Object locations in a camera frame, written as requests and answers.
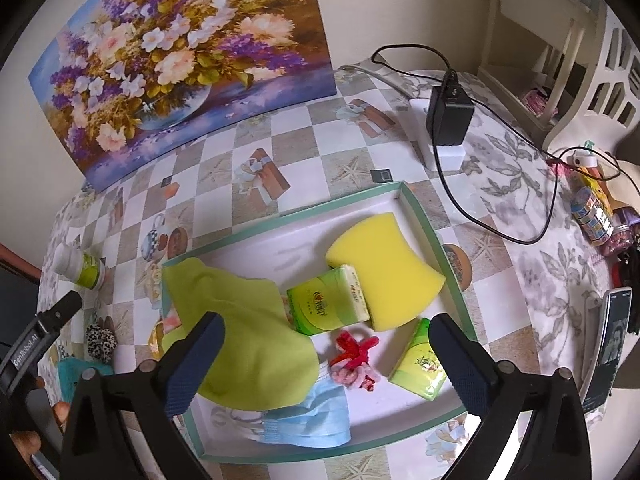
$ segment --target surgical mask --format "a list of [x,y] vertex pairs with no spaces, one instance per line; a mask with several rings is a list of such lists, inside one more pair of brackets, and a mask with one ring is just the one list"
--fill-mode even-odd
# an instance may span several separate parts
[[233,420],[245,436],[265,444],[324,449],[351,439],[344,386],[334,383],[327,363],[320,365],[318,380],[300,404],[265,412],[261,421]]

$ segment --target phone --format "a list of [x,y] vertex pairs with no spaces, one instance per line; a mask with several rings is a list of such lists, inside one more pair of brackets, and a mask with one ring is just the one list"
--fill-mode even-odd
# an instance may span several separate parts
[[[603,405],[611,391],[622,357],[630,310],[630,286],[613,288],[604,293],[600,307],[600,322],[590,360],[589,348],[585,348],[585,366],[588,364],[588,368],[580,389],[580,401],[585,413]],[[597,309],[591,309],[586,313],[585,330],[592,333],[593,325],[592,330],[589,330],[589,319],[593,317],[595,311]]]

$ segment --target floral painting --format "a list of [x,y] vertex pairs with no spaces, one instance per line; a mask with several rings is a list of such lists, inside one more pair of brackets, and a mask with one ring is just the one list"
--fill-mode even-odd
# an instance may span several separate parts
[[97,191],[203,134],[335,94],[316,0],[88,0],[29,80]]

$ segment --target tablecloth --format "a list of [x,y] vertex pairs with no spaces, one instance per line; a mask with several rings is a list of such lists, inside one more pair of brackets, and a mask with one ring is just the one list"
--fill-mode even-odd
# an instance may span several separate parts
[[[401,78],[386,69],[382,73],[415,96],[430,94],[431,82]],[[505,242],[468,222],[449,201],[437,174],[424,167],[417,129],[402,96],[363,73],[338,71],[335,78],[335,96],[212,132],[100,194],[83,187],[60,210],[42,269],[38,309],[49,308],[71,289],[80,290],[84,307],[38,365],[52,402],[60,398],[55,363],[71,354],[88,357],[84,329],[92,320],[113,319],[117,372],[133,370],[151,356],[148,338],[160,316],[161,277],[153,258],[376,186],[373,169],[390,170],[394,180],[409,183],[440,240],[468,255],[472,283],[463,295],[478,339],[492,357],[508,358],[526,372],[551,374],[566,366],[580,376],[584,307],[609,288],[609,278],[605,261],[572,221],[564,177],[543,240],[534,246]],[[471,96],[517,127],[479,79],[461,73],[460,81]],[[458,202],[504,232],[534,237],[553,189],[545,162],[481,107],[476,107],[464,147],[461,170],[446,173]],[[174,239],[162,250],[154,246],[154,256],[145,248],[147,261],[141,246],[154,228],[156,237],[181,229],[181,241]],[[80,289],[52,272],[53,251],[62,242],[104,258],[108,273],[99,292]],[[161,478],[135,418],[128,416],[126,423],[150,478]],[[449,462],[428,437],[419,434],[386,448],[324,461],[206,467],[213,478],[224,480],[432,480],[446,472]]]

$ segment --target white power strip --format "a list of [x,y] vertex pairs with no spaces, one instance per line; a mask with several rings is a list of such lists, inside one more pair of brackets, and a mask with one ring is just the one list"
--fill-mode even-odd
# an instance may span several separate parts
[[[418,146],[422,152],[424,164],[430,171],[437,171],[436,158],[433,153],[433,143],[427,131],[427,112],[429,99],[411,99],[409,101],[411,112],[415,120],[415,132]],[[465,160],[466,151],[460,146],[438,146],[438,158],[442,171],[458,171]]]

